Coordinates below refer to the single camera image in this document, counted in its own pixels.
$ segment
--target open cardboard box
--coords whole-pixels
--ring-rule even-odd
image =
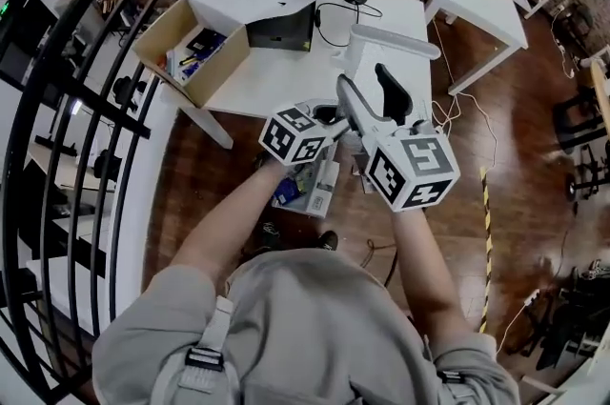
[[[225,34],[227,39],[222,46],[199,66],[183,86],[181,80],[173,78],[158,65],[165,61],[168,51],[178,46],[198,26],[214,29],[200,13],[195,17],[189,0],[178,0],[135,41],[133,51],[144,66],[201,108],[248,57],[250,46],[246,28],[238,26],[230,34]]]
[[[272,201],[272,207],[289,212],[302,213],[313,217],[325,218],[331,205],[335,192],[336,180],[339,175],[339,164],[334,161],[336,153],[335,142],[324,149],[322,154],[314,161],[314,176],[307,193],[292,202],[280,205],[277,200]]]

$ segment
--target blue package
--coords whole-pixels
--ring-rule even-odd
[[[301,193],[298,191],[298,186],[292,178],[284,178],[280,181],[274,192],[274,198],[280,205],[286,205],[300,196]]]

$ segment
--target white table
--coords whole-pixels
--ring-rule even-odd
[[[324,2],[345,5],[342,0],[317,0],[318,4]],[[428,40],[420,2],[368,0],[368,3],[380,9],[383,17],[361,13],[360,24]],[[327,6],[320,9],[320,14],[320,28],[325,37],[335,44],[347,44],[356,13]],[[212,96],[206,109],[265,118],[282,104],[313,98],[336,99],[336,79],[343,70],[332,64],[331,57],[342,50],[325,43],[317,29],[314,29],[310,52],[252,48],[250,56]],[[392,51],[389,62],[391,64],[386,66],[414,97],[414,105],[420,105],[429,113],[432,110],[429,60],[405,51]],[[356,83],[372,107],[381,113],[381,87],[373,73],[367,80],[370,81],[356,80]]]
[[[495,68],[519,49],[527,49],[527,38],[513,0],[429,0],[426,5],[426,23],[437,14],[446,10],[461,17],[479,29],[485,30],[502,43],[503,47],[486,61],[476,65],[449,88],[455,95],[475,83],[481,76]]]

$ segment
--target gray shirt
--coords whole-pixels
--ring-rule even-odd
[[[472,333],[429,349],[386,289],[338,253],[262,254],[230,282],[234,313],[223,354],[244,403],[519,403],[493,337]],[[148,403],[168,358],[200,339],[215,299],[214,284],[195,268],[159,273],[95,343],[100,401]],[[459,372],[464,382],[443,383],[439,371]],[[172,403],[227,403],[225,385],[213,397],[176,388]]]

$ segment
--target black box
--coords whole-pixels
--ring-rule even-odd
[[[305,9],[286,15],[263,19],[248,24],[248,42],[251,48],[309,51],[314,34],[315,2]]]

